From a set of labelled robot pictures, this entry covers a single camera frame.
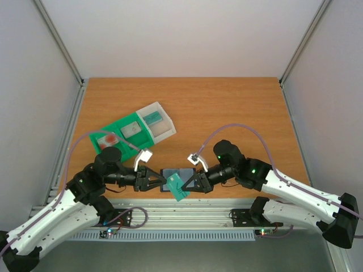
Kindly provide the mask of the blue card holder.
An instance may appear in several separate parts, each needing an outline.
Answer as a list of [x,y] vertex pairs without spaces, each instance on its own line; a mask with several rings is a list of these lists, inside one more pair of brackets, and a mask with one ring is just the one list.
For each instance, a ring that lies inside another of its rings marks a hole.
[[162,193],[170,192],[170,188],[181,188],[194,174],[194,168],[164,168],[160,174],[166,179],[166,184],[162,185],[160,191]]

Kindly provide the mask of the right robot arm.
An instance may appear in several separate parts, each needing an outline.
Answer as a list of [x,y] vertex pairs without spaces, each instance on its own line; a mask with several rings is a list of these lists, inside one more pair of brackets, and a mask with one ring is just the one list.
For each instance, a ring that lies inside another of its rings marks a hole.
[[251,220],[261,225],[265,222],[284,223],[311,228],[337,247],[350,249],[358,225],[356,198],[344,193],[341,196],[326,193],[298,182],[259,159],[246,158],[239,148],[227,140],[213,147],[219,163],[208,167],[205,160],[191,154],[188,160],[203,169],[196,172],[182,186],[184,192],[209,193],[217,184],[229,179],[246,189],[273,194],[288,201],[280,203],[267,197],[257,197],[249,209]]

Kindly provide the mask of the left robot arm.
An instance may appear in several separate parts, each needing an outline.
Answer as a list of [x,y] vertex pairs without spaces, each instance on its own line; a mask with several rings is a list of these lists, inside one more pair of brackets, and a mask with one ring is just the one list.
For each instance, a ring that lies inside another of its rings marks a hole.
[[9,232],[1,232],[1,257],[8,271],[32,271],[49,251],[77,232],[111,224],[116,212],[104,196],[107,184],[146,192],[166,183],[163,176],[144,165],[123,166],[121,157],[119,149],[105,148],[36,215]]

